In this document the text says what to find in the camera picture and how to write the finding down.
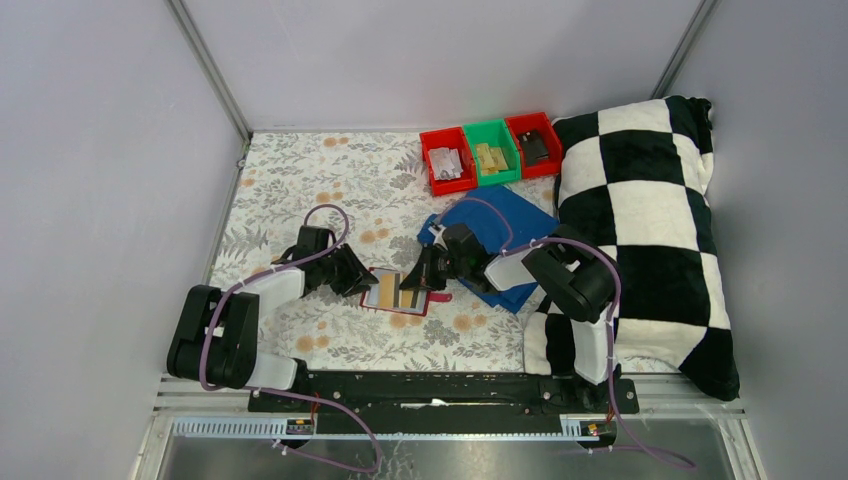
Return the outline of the red leather card holder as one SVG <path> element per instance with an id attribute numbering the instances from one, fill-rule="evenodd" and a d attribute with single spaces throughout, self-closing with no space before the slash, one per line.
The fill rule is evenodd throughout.
<path id="1" fill-rule="evenodd" d="M 430 304 L 447 304 L 453 295 L 427 290 L 402 290 L 400 283 L 404 273 L 387 268 L 370 268 L 369 272 L 378 280 L 362 294 L 359 305 L 363 308 L 397 314 L 425 317 Z"/>

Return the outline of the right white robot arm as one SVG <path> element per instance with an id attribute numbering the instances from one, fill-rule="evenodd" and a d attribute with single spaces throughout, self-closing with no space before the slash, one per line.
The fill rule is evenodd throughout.
<path id="1" fill-rule="evenodd" d="M 612 315 L 620 302 L 616 263 L 576 229 L 558 225 L 549 235 L 499 253 L 487 250 L 464 224 L 431 228 L 401 290 L 442 291 L 459 280 L 476 293 L 505 292 L 535 284 L 568 319 L 575 344 L 575 402 L 597 412 L 613 398 L 607 379 L 615 366 Z"/>

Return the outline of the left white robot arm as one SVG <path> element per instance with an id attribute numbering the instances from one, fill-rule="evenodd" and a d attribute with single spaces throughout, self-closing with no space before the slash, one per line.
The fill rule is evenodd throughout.
<path id="1" fill-rule="evenodd" d="M 167 372 L 205 379 L 213 387 L 270 388 L 282 408 L 299 410 L 310 397 L 308 381 L 298 376 L 305 363 L 259 353 L 260 321 L 322 286 L 350 297 L 377 283 L 332 230 L 302 226 L 294 246 L 270 269 L 238 284 L 235 292 L 209 285 L 189 290 L 167 355 Z"/>

